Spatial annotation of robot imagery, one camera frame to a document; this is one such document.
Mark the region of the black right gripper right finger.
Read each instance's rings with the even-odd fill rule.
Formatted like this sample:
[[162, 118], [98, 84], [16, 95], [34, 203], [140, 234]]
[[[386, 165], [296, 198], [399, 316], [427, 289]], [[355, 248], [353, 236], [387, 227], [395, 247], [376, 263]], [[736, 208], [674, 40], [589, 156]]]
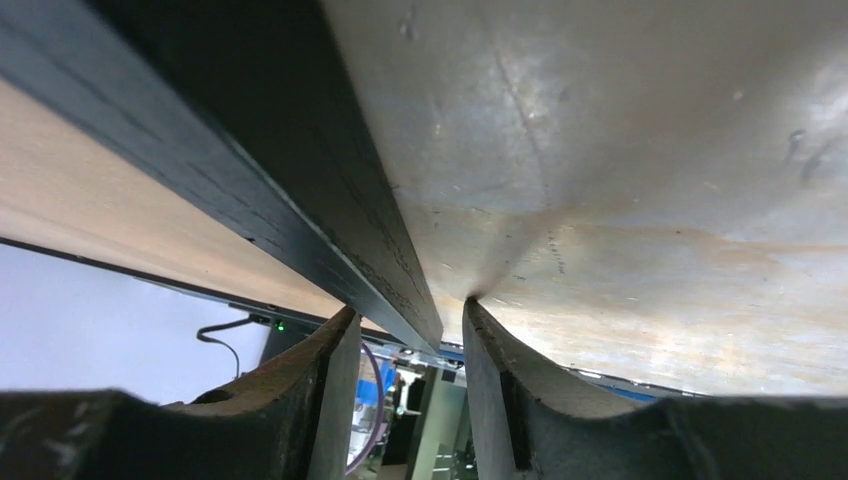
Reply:
[[641, 403], [575, 378], [556, 363], [551, 389], [529, 389], [499, 346], [521, 341], [475, 299], [464, 304], [462, 327], [483, 479], [847, 475], [843, 398], [663, 397]]

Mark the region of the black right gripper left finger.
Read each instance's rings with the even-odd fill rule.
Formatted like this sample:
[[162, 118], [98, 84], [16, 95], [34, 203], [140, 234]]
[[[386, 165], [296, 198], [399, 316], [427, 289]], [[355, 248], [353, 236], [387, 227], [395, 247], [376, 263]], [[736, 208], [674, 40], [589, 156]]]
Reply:
[[359, 315], [189, 403], [119, 390], [1, 396], [5, 479], [341, 479], [358, 378]]

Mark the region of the black picture frame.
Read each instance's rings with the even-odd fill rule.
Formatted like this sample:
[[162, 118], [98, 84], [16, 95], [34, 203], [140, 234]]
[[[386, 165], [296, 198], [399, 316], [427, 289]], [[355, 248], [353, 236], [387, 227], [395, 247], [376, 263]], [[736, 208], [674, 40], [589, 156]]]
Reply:
[[410, 347], [443, 327], [316, 1], [5, 1], [2, 77]]

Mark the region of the brown backing board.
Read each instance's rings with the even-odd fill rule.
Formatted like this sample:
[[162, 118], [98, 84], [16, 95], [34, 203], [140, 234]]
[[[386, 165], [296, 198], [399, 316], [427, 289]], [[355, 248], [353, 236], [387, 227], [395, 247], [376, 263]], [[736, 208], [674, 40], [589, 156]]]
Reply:
[[319, 317], [342, 306], [7, 82], [1, 235]]

